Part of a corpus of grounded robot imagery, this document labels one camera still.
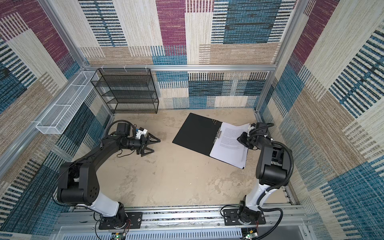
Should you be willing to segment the red and black ring binder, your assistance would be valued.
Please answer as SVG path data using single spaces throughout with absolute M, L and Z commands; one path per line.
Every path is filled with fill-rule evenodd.
M 222 123 L 190 113 L 173 140 L 173 143 L 210 157 Z

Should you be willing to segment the white text paper back sheet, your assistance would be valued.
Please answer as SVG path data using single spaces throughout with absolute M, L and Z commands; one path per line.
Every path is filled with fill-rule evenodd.
M 246 165 L 248 148 L 242 145 L 237 138 L 244 132 L 247 135 L 249 127 L 250 124 L 234 126 L 222 123 L 210 152 L 210 157 L 243 169 Z

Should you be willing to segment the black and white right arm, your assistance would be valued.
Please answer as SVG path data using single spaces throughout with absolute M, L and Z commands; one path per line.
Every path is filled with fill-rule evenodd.
M 257 148 L 261 151 L 256 168 L 258 182 L 240 201 L 238 209 L 239 222 L 249 225 L 265 211 L 263 205 L 269 196 L 289 183 L 294 171 L 294 157 L 291 149 L 268 135 L 248 136 L 244 132 L 237 140 L 250 150 Z

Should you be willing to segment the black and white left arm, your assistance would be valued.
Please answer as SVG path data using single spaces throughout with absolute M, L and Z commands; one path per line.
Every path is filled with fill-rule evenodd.
M 105 196 L 99 185 L 97 171 L 113 154 L 120 150 L 136 151 L 144 157 L 154 152 L 148 145 L 161 140 L 148 133 L 140 139 L 126 135 L 108 135 L 85 156 L 60 166 L 57 200 L 69 206 L 80 206 L 101 215 L 102 222 L 113 228 L 122 228 L 128 221 L 124 205 Z

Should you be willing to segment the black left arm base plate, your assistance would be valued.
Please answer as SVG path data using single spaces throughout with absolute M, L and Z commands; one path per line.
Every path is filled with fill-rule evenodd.
M 102 218 L 99 223 L 98 230 L 128 230 L 140 229 L 142 224 L 143 212 L 128 212 L 126 216 L 120 220 L 110 220 Z

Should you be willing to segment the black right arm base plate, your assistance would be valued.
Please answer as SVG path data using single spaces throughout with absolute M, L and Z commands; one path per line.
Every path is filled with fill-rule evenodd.
M 243 223 L 240 221 L 238 210 L 233 208 L 224 208 L 221 210 L 221 215 L 224 219 L 225 226 L 237 226 L 237 225 L 265 225 L 265 216 L 260 214 L 257 220 L 253 219 L 249 223 Z

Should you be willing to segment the aluminium front rail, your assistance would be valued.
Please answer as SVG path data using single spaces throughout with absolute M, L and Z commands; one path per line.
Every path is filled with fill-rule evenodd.
M 222 206 L 181 206 L 181 207 L 133 207 L 126 208 L 128 212 L 143 212 L 140 229 L 134 230 L 160 230 L 186 229 L 186 228 L 210 228 L 227 227 L 221 215 Z M 283 210 L 283 218 L 278 227 L 282 226 L 303 226 L 310 223 L 304 208 L 300 205 L 290 204 L 267 204 L 266 208 L 280 208 Z M 272 227 L 278 220 L 280 212 L 263 212 L 265 225 L 237 225 L 240 228 L 246 227 Z M 88 232 L 95 229 L 96 220 L 93 212 L 89 210 L 76 209 L 73 212 L 61 213 L 53 227 L 52 234 L 58 234 L 65 229 Z

